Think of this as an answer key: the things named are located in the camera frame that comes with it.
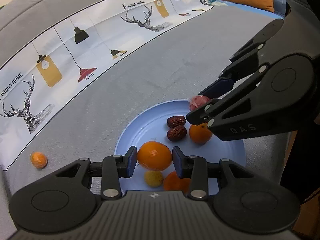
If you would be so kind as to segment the dark red date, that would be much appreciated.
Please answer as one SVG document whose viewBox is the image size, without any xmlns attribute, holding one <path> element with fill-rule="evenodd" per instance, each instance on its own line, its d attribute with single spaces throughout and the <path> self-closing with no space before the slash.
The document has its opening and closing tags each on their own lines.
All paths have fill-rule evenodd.
<svg viewBox="0 0 320 240">
<path fill-rule="evenodd" d="M 183 126 L 176 126 L 174 128 L 171 128 L 167 132 L 167 138 L 169 141 L 176 142 L 184 139 L 187 135 L 187 129 Z"/>
<path fill-rule="evenodd" d="M 176 126 L 185 125 L 186 119 L 182 115 L 171 116 L 167 119 L 167 126 L 169 128 L 175 128 Z"/>
</svg>

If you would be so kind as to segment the small orange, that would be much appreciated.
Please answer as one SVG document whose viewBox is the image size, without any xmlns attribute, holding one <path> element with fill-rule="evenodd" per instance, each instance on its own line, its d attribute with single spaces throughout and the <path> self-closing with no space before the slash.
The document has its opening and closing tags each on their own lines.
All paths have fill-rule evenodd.
<svg viewBox="0 0 320 240">
<path fill-rule="evenodd" d="M 30 156 L 30 161 L 37 169 L 43 169 L 48 163 L 46 155 L 41 152 L 33 152 Z"/>
</svg>

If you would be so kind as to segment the light blue plate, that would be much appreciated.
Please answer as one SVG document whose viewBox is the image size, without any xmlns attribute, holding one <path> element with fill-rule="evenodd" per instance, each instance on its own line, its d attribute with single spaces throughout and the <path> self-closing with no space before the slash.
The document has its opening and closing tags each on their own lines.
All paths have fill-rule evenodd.
<svg viewBox="0 0 320 240">
<path fill-rule="evenodd" d="M 156 141 L 172 149 L 178 146 L 184 155 L 197 155 L 209 163 L 218 163 L 227 158 L 241 166 L 246 165 L 246 152 L 242 140 L 223 142 L 215 135 L 205 144 L 194 143 L 187 135 L 178 142 L 167 138 L 167 119 L 171 116 L 186 116 L 189 112 L 188 100 L 172 100 L 154 105 L 136 116 L 124 129 L 116 144 L 115 154 L 124 155 L 131 146 L 137 149 L 148 142 Z"/>
</svg>

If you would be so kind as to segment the red fruit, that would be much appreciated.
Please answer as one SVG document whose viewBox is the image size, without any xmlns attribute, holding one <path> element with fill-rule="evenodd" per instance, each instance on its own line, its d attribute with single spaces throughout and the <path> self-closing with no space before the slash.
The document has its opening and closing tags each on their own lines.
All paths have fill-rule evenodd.
<svg viewBox="0 0 320 240">
<path fill-rule="evenodd" d="M 193 96 L 191 99 L 188 100 L 189 102 L 189 111 L 194 111 L 195 109 L 201 107 L 202 105 L 205 105 L 210 98 L 203 95 L 196 95 Z"/>
</svg>

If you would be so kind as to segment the large orange tangerine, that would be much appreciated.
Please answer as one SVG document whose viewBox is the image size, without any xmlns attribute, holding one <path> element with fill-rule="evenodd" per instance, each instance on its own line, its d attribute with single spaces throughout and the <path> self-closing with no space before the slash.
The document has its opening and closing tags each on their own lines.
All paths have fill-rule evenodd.
<svg viewBox="0 0 320 240">
<path fill-rule="evenodd" d="M 171 165 L 172 153 L 166 145 L 148 141 L 138 150 L 137 161 L 149 170 L 163 171 Z"/>
</svg>

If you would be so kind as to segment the grey printed sofa cover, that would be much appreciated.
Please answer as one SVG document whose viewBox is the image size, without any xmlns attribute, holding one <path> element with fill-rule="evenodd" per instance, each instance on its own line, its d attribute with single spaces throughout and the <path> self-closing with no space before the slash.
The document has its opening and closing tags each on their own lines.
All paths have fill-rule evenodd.
<svg viewBox="0 0 320 240">
<path fill-rule="evenodd" d="M 75 161 L 114 153 L 127 124 L 189 99 L 276 14 L 200 0 L 13 0 L 1 9 L 1 239 L 16 232 L 9 199 Z M 48 159 L 35 168 L 30 156 Z"/>
</svg>

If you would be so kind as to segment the yellow fruit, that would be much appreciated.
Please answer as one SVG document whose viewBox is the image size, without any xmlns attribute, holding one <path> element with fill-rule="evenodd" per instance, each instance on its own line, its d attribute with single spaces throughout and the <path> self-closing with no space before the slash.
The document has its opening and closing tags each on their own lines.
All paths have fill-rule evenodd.
<svg viewBox="0 0 320 240">
<path fill-rule="evenodd" d="M 163 174 L 160 171 L 146 171 L 144 180 L 150 187 L 160 187 L 163 184 Z"/>
</svg>

